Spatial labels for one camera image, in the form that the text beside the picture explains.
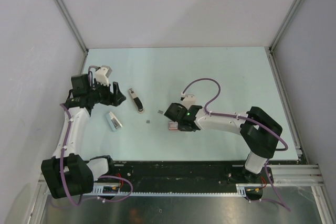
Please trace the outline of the black silver stapler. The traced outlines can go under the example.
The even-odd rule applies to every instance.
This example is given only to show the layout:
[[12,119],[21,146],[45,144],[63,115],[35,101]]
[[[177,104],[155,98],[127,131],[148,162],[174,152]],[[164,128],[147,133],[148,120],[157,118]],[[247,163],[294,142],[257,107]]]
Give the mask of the black silver stapler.
[[133,103],[136,107],[137,112],[140,113],[140,114],[144,113],[144,111],[145,111],[144,106],[143,106],[140,98],[138,97],[138,95],[135,93],[135,91],[132,88],[130,88],[128,90],[128,92],[129,92],[129,95],[131,96],[131,99],[132,99],[132,101],[133,101]]

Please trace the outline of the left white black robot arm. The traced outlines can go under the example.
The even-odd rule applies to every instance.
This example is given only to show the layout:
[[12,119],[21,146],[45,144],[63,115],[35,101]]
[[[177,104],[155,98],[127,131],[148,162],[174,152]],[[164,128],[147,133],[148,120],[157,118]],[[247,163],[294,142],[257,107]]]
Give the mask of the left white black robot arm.
[[126,100],[119,84],[109,81],[109,75],[110,71],[103,66],[95,74],[88,72],[71,77],[72,88],[60,105],[65,119],[59,142],[52,157],[41,163],[41,172],[54,199],[71,199],[90,193],[99,178],[105,182],[115,178],[116,169],[109,155],[87,161],[80,155],[94,106],[119,106]]

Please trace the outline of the red staple box with tray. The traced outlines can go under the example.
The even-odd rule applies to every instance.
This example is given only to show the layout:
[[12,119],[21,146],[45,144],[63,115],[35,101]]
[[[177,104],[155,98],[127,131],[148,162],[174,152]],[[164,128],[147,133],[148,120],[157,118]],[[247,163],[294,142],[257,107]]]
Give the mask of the red staple box with tray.
[[178,130],[178,123],[177,122],[169,122],[169,130],[170,131],[176,131]]

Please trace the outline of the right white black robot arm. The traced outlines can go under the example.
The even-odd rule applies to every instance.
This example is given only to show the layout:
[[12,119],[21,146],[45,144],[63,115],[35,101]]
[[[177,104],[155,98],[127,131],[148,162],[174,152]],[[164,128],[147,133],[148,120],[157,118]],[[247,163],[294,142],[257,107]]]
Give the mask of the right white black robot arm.
[[164,116],[177,123],[182,132],[219,130],[240,135],[250,152],[242,169],[243,179],[254,183],[261,177],[267,160],[273,158],[282,134],[282,127],[259,107],[252,106],[245,114],[221,114],[206,111],[200,105],[186,107],[171,103]]

